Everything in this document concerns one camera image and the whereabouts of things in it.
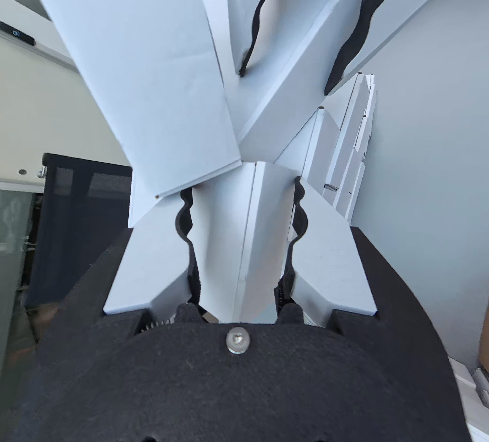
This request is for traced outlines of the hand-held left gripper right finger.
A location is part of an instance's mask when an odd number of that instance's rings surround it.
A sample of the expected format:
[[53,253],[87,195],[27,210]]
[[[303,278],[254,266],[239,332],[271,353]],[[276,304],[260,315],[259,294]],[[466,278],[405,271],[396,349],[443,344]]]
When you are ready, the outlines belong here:
[[374,316],[376,302],[350,223],[300,176],[286,176],[283,308],[326,327],[334,310]]

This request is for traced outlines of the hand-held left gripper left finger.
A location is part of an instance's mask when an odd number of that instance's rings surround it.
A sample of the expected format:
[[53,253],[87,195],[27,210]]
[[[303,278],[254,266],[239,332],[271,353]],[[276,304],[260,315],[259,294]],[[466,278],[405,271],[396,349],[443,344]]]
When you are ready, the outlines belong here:
[[132,229],[103,311],[148,310],[173,316],[180,304],[199,306],[201,283],[191,240],[192,188],[159,200]]

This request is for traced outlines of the white cardboard box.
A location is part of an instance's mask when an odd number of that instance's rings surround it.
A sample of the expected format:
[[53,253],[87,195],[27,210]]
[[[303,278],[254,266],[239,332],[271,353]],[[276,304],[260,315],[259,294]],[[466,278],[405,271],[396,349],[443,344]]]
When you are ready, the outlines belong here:
[[40,1],[148,192],[241,165],[203,0]]
[[265,0],[242,77],[232,41],[235,0],[203,0],[241,159],[273,163],[324,99],[362,0]]
[[274,288],[283,268],[286,176],[266,162],[192,188],[191,240],[201,283],[199,307],[220,323],[274,323]]

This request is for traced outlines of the black office chair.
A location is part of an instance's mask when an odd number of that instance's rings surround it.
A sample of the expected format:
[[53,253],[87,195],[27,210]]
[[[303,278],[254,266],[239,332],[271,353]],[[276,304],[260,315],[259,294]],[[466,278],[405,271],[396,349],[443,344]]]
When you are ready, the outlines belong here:
[[127,228],[130,166],[45,153],[27,308],[60,302]]

